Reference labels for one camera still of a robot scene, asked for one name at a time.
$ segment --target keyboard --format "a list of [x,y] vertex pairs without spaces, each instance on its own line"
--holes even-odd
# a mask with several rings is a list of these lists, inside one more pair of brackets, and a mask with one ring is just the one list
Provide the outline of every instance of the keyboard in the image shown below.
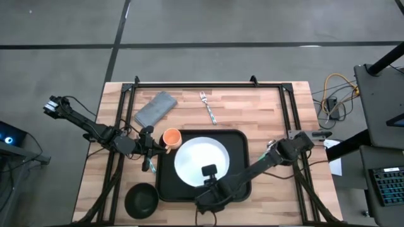
[[404,205],[404,166],[369,172],[382,206]]

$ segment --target blue light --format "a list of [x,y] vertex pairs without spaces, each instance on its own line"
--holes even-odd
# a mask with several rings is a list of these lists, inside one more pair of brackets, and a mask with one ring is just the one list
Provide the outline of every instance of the blue light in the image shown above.
[[6,142],[6,144],[11,144],[13,142],[13,138],[11,137],[7,137],[4,142]]

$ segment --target white plate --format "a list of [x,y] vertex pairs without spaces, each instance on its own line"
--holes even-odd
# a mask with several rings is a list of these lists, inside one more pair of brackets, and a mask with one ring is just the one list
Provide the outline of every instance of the white plate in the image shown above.
[[203,185],[209,179],[202,175],[202,167],[215,164],[216,179],[224,177],[229,170],[230,158],[226,148],[217,140],[197,137],[184,143],[175,154],[174,167],[179,178],[190,186]]

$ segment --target gray cloth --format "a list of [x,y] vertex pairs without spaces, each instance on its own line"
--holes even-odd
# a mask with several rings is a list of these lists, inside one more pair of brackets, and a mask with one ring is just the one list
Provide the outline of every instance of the gray cloth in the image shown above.
[[175,105],[177,105],[177,100],[162,91],[134,115],[134,121],[143,127],[154,126]]

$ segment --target orange cup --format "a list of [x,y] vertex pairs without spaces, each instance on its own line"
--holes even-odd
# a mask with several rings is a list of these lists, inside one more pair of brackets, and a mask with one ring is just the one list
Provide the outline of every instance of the orange cup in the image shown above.
[[166,154],[170,153],[171,149],[178,149],[182,144],[181,132],[178,129],[167,129],[163,133],[163,141],[167,150]]

